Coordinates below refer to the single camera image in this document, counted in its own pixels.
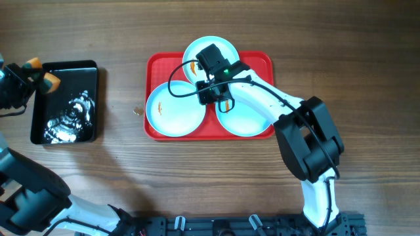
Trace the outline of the orange green sponge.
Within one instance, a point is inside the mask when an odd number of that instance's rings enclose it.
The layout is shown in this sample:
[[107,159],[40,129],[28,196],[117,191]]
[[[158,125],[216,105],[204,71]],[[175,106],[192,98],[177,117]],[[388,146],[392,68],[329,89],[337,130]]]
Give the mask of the orange green sponge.
[[22,66],[24,73],[35,83],[36,89],[41,94],[49,94],[56,91],[60,86],[60,79],[43,69],[38,57],[28,60]]

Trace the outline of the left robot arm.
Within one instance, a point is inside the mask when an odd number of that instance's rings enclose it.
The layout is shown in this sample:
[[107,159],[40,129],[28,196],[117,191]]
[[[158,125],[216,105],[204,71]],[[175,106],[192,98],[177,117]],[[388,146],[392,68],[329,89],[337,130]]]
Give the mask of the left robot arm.
[[[96,138],[98,68],[92,60],[28,62],[1,68],[1,107],[9,117],[35,98],[34,144],[76,144]],[[50,169],[1,144],[1,226],[17,235],[56,228],[78,235],[134,235],[133,218],[111,205],[73,195]]]

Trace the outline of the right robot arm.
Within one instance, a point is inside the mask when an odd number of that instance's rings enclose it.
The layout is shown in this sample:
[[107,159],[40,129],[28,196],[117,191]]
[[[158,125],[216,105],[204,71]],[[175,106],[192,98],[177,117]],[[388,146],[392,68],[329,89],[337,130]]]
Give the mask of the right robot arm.
[[316,229],[327,229],[339,214],[333,187],[344,144],[326,105],[278,90],[241,61],[195,63],[205,73],[196,83],[201,102],[241,102],[271,123],[283,162],[302,183],[304,216]]

